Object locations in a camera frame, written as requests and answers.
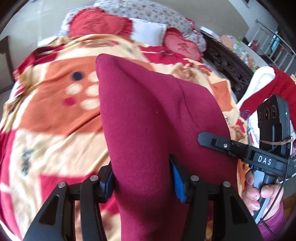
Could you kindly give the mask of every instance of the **black cable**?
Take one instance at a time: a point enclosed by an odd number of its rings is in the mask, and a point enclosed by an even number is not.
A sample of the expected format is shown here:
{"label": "black cable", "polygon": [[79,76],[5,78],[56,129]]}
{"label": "black cable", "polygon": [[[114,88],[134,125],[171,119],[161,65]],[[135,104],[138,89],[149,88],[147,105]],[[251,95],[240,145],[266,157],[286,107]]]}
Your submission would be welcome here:
{"label": "black cable", "polygon": [[262,222],[264,221],[264,219],[266,218],[266,216],[269,214],[270,210],[271,210],[272,207],[274,206],[276,200],[278,199],[279,194],[281,193],[281,190],[282,190],[283,187],[284,187],[284,184],[285,184],[285,181],[286,181],[286,178],[287,178],[287,175],[288,175],[288,168],[289,168],[290,159],[291,159],[291,156],[289,156],[289,158],[288,158],[288,163],[287,163],[286,173],[285,173],[285,178],[284,178],[284,180],[283,180],[283,183],[281,184],[281,187],[280,187],[280,189],[279,189],[279,191],[278,191],[278,193],[277,193],[277,195],[276,195],[274,201],[272,202],[270,208],[268,209],[268,211],[266,212],[266,214],[260,219],[260,221],[258,222],[257,225],[259,225],[260,223],[262,223]]}
{"label": "black cable", "polygon": [[272,231],[271,231],[271,229],[267,226],[267,224],[264,222],[264,221],[262,221],[262,224],[264,225],[264,227],[266,227],[266,229],[272,234],[272,236],[276,236]]}

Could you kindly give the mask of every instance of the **sleeve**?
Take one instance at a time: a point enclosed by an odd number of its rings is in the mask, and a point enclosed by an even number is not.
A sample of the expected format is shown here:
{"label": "sleeve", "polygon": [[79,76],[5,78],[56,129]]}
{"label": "sleeve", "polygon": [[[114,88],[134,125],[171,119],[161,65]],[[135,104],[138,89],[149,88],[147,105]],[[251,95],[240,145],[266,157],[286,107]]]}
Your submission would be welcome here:
{"label": "sleeve", "polygon": [[[284,205],[281,202],[278,211],[271,218],[265,220],[267,226],[271,229],[274,234],[279,233],[279,231],[283,228],[286,223],[286,218],[284,216]],[[264,241],[273,240],[273,235],[264,227],[263,224],[259,224],[258,226]]]}

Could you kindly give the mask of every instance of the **blanket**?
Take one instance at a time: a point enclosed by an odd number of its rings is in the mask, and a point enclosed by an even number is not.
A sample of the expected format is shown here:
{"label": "blanket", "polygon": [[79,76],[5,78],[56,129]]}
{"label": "blanket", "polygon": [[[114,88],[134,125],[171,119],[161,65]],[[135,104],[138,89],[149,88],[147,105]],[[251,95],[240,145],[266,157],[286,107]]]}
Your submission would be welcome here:
{"label": "blanket", "polygon": [[[104,53],[204,86],[215,97],[231,139],[248,142],[247,125],[231,97],[229,81],[201,63],[165,47],[114,35],[57,38],[33,51],[14,72],[19,85],[5,103],[0,123],[0,218],[20,239],[60,181],[82,182],[110,161],[95,71],[95,60]],[[246,171],[238,161],[240,195]],[[108,240],[120,240],[114,196],[100,208]],[[79,203],[75,211],[80,241]]]}

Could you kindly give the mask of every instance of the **pillow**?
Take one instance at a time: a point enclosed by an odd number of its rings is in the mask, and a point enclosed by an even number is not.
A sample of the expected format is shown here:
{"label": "pillow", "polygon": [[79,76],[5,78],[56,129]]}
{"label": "pillow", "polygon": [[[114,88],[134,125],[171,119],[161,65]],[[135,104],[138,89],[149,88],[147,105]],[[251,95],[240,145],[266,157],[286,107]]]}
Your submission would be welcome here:
{"label": "pillow", "polygon": [[69,24],[72,21],[73,17],[82,9],[86,9],[86,8],[91,8],[93,6],[83,6],[83,7],[78,7],[75,8],[73,10],[70,10],[67,15],[65,16],[61,29],[59,31],[59,33],[57,34],[57,37],[61,37],[61,36],[67,36],[69,35]]}
{"label": "pillow", "polygon": [[130,39],[151,46],[162,46],[167,29],[166,24],[147,22],[142,19],[130,18],[133,21],[133,31]]}
{"label": "pillow", "polygon": [[163,45],[173,52],[202,63],[202,54],[196,43],[182,37],[176,28],[169,28],[166,32]]}
{"label": "pillow", "polygon": [[88,34],[129,37],[132,29],[132,21],[128,18],[105,13],[100,8],[86,8],[78,12],[70,22],[69,37]]}
{"label": "pillow", "polygon": [[192,30],[192,24],[175,10],[148,0],[96,0],[94,7],[105,12],[128,18],[138,18],[149,22],[166,24],[178,29],[184,38],[197,44],[200,51],[207,48],[203,35]]}

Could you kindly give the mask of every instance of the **white pillow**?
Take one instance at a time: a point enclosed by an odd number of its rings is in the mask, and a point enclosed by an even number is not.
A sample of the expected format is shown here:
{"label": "white pillow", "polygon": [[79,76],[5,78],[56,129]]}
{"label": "white pillow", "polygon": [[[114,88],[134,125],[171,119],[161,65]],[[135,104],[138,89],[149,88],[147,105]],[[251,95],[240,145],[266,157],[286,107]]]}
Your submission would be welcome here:
{"label": "white pillow", "polygon": [[133,31],[130,39],[151,46],[162,46],[167,30],[166,24],[147,22],[142,19],[130,18],[133,21]]}

